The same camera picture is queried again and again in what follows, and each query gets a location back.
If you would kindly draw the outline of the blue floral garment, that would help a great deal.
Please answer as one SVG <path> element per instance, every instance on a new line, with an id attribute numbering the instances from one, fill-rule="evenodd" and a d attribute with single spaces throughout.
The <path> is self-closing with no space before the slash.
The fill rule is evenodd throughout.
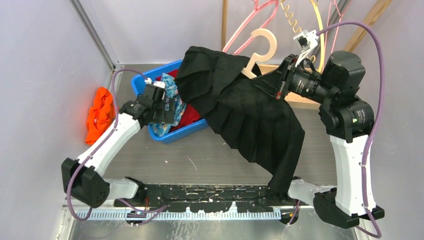
<path id="1" fill-rule="evenodd" d="M 179 125 L 187 104 L 182 101 L 173 76 L 163 73 L 154 84 L 157 83 L 165 86 L 165 95 L 149 127 L 157 137 L 163 137 Z"/>

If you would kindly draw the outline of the red pleated skirt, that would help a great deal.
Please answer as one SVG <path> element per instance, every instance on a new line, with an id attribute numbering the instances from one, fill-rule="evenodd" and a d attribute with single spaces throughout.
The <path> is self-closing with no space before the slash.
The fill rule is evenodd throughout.
<path id="1" fill-rule="evenodd" d="M 175 99 L 174 122 L 154 123 L 152 125 L 153 132 L 158 137 L 163 137 L 168 133 L 172 133 L 201 119 L 199 113 L 194 109 L 194 107 L 183 102 L 179 95 L 178 88 L 175 83 L 178 71 L 178 69 L 174 69 L 170 72 L 164 72 L 161 76 L 155 78 L 156 81 L 165 82 L 166 97 Z"/>

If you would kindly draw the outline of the black garment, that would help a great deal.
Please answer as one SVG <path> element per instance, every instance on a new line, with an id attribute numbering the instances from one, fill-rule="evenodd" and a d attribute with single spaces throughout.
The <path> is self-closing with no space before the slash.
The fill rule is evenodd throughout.
<path id="1" fill-rule="evenodd" d="M 276 100 L 242 74 L 249 62 L 201 46 L 185 52 L 175 83 L 190 104 L 230 148 L 271 174 L 268 187 L 288 194 L 305 138 L 305 131 L 285 100 Z"/>

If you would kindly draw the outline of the wooden hanger with metal hook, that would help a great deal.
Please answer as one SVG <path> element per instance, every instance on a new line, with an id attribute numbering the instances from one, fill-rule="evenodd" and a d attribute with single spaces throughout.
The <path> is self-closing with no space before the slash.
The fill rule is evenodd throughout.
<path id="1" fill-rule="evenodd" d="M 322 30 L 325 26 L 317 0 L 281 0 L 281 10 L 288 21 L 291 30 L 297 34 L 303 30 Z M 308 57 L 315 63 L 318 71 L 324 70 L 326 58 L 326 37 L 319 36 L 316 52 L 309 53 Z"/>

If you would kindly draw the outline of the pink wire hanger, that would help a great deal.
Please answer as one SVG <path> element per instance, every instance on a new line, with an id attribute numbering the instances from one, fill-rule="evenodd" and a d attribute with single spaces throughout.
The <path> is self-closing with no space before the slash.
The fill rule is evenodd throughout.
<path id="1" fill-rule="evenodd" d="M 341 22 L 347 8 L 349 7 L 350 0 L 331 0 L 328 5 L 327 22 L 326 26 L 333 25 Z M 324 35 L 325 52 L 329 51 L 331 54 L 335 49 L 336 40 L 338 37 L 339 28 L 329 30 Z"/>

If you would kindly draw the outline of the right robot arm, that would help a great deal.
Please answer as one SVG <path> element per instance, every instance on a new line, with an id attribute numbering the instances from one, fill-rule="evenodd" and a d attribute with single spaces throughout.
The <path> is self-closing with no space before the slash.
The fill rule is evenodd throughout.
<path id="1" fill-rule="evenodd" d="M 300 178 L 277 192 L 283 205 L 296 199 L 314 207 L 319 218 L 343 229 L 359 225 L 360 219 L 378 220 L 385 211 L 375 203 L 367 142 L 375 124 L 372 107 L 357 92 L 365 75 L 359 56 L 339 50 L 333 52 L 322 73 L 296 64 L 289 55 L 281 65 L 255 77 L 252 82 L 269 96 L 280 100 L 292 92 L 319 104 L 320 120 L 325 126 L 335 156 L 336 187 L 320 187 Z"/>

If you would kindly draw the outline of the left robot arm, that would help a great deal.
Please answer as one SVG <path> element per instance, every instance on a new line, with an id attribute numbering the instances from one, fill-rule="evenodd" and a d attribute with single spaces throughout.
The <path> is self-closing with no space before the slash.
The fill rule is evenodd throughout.
<path id="1" fill-rule="evenodd" d="M 147 84 L 135 100 L 127 101 L 101 137 L 77 159 L 66 158 L 61 165 L 62 183 L 67 199 L 74 198 L 100 207 L 107 200 L 125 201 L 135 207 L 145 203 L 145 184 L 132 177 L 105 179 L 111 161 L 144 126 L 165 111 L 165 83 Z"/>

